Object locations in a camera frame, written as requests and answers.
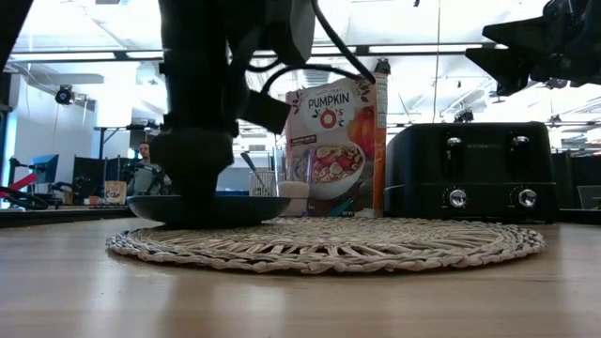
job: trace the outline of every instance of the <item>toaster knob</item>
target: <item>toaster knob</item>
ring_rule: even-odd
[[[517,201],[523,207],[534,207],[536,204],[536,192],[530,189],[524,189],[517,195]]]
[[[449,192],[449,205],[451,207],[464,207],[468,203],[468,196],[461,189]]]
[[[530,139],[526,136],[516,136],[516,137],[514,137],[513,141],[514,141],[514,145],[520,146],[520,145],[527,144],[530,141]]]
[[[459,146],[461,145],[461,139],[458,137],[451,137],[447,140],[447,146]]]

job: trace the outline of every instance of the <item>desk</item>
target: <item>desk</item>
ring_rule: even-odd
[[[105,252],[139,219],[0,229],[3,337],[599,337],[601,228],[538,225],[545,253],[484,269],[273,276]]]
[[[0,212],[0,228],[11,226],[29,226],[47,223],[66,223],[78,221],[108,220],[114,218],[134,217],[126,206],[92,207],[63,206],[46,210],[2,209]]]

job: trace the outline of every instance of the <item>black toaster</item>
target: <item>black toaster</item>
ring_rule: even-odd
[[[387,145],[386,216],[551,223],[556,210],[543,123],[418,124]]]

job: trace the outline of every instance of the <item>woven placemat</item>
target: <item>woven placemat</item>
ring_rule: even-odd
[[[539,253],[539,233],[515,225],[412,219],[290,218],[238,229],[124,232],[116,253],[145,261],[318,274],[467,268]]]

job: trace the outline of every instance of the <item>man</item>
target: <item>man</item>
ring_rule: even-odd
[[[128,195],[144,194],[155,179],[155,173],[152,169],[161,170],[161,167],[157,164],[152,164],[150,161],[150,144],[146,141],[140,143],[138,151],[142,160],[139,164],[143,164],[144,167],[136,168],[133,178],[128,185]],[[171,179],[167,175],[163,177],[164,186],[171,185]],[[156,184],[150,191],[151,195],[158,195],[161,193],[161,185]]]

